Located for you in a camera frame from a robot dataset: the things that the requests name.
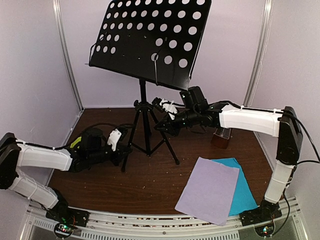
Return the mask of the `lilac sheet music paper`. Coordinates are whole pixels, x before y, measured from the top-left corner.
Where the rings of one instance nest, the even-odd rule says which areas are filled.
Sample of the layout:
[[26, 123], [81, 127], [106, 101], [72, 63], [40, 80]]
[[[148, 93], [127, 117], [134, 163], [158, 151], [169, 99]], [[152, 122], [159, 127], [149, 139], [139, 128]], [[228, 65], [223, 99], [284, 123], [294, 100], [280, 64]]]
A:
[[180, 213], [224, 226], [229, 217], [240, 169], [199, 157], [174, 207]]

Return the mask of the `black perforated music stand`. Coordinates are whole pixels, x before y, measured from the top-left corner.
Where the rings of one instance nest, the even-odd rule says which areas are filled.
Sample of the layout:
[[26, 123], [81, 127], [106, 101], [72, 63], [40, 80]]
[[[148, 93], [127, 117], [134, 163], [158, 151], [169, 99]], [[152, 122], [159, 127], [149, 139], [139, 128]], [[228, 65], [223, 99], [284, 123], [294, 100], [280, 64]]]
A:
[[211, 4], [209, 0], [113, 0], [108, 4], [88, 64], [139, 80], [135, 118], [143, 119], [142, 152], [148, 156], [155, 151], [149, 123], [155, 114], [147, 101], [146, 83], [189, 88]]

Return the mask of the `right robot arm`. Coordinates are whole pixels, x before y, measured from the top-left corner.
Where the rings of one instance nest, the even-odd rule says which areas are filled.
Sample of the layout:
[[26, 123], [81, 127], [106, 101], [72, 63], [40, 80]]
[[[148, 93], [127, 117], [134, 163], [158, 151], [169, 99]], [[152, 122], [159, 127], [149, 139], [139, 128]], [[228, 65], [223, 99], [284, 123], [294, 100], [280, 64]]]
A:
[[276, 166], [260, 206], [256, 210], [259, 220], [268, 220], [275, 212], [278, 202], [289, 186], [297, 166], [305, 126], [295, 110], [260, 109], [237, 105], [229, 100], [209, 104], [198, 86], [180, 92], [184, 111], [176, 109], [176, 103], [156, 97], [152, 105], [166, 116], [155, 125], [157, 131], [178, 136], [182, 128], [210, 127], [215, 129], [240, 129], [263, 133], [278, 139]]

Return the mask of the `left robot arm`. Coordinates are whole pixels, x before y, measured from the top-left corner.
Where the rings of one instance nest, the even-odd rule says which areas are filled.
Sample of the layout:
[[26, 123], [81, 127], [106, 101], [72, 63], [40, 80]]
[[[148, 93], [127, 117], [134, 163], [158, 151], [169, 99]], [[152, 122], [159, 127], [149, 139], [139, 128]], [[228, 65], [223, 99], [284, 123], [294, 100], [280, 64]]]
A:
[[72, 211], [61, 193], [37, 182], [21, 168], [79, 173], [104, 162], [118, 166], [132, 152], [121, 143], [126, 131], [124, 126], [119, 126], [105, 136], [101, 129], [92, 126], [71, 144], [61, 147], [25, 142], [8, 132], [0, 140], [0, 188], [40, 203], [61, 222], [67, 222], [72, 218]]

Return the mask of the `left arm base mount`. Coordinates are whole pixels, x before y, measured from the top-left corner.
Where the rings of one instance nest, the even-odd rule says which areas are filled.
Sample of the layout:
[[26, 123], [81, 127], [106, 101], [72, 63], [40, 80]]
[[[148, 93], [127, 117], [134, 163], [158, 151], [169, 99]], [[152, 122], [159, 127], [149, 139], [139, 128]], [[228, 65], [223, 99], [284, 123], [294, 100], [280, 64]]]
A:
[[79, 227], [86, 227], [90, 216], [88, 211], [68, 206], [41, 208], [45, 210], [46, 218], [57, 222], [53, 227], [53, 233], [61, 240], [69, 238]]

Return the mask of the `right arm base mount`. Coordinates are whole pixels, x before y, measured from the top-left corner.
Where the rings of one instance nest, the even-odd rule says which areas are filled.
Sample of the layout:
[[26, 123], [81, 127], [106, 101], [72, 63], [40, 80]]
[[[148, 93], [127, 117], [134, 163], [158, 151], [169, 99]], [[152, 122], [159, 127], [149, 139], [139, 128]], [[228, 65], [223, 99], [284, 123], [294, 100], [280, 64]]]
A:
[[280, 209], [271, 211], [257, 207], [239, 214], [243, 227], [253, 226], [259, 237], [268, 238], [276, 231], [275, 219], [282, 216]]

